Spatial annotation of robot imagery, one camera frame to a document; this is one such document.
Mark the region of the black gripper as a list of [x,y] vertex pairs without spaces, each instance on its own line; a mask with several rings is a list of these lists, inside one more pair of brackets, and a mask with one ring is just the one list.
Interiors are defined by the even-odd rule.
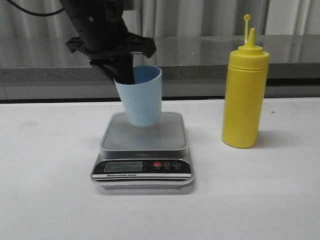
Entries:
[[62,0],[77,37],[66,42],[91,58],[89,64],[120,84],[135,84],[133,55],[150,58],[156,52],[152,38],[128,31],[123,20],[124,0]]

